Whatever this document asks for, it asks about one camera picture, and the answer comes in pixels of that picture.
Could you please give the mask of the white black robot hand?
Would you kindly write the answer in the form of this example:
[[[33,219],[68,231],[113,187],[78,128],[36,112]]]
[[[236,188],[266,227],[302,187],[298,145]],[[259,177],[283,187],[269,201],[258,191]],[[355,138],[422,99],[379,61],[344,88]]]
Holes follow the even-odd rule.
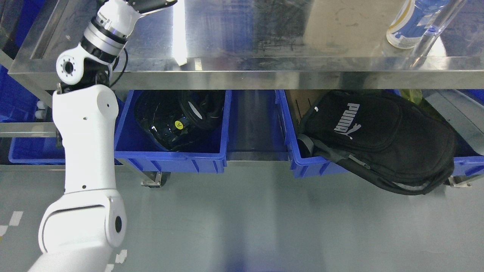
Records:
[[[140,18],[175,5],[177,0],[105,0],[97,24],[117,37],[129,37]]]

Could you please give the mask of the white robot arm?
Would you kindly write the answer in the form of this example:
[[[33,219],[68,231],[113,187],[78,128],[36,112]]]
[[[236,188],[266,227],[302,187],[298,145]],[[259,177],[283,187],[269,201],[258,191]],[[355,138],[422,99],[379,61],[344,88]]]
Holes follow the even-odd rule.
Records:
[[[126,236],[126,209],[115,181],[119,105],[111,89],[112,67],[136,22],[176,1],[98,3],[78,45],[56,60],[60,82],[52,109],[65,151],[64,194],[42,217],[42,254],[31,272],[103,272]]]

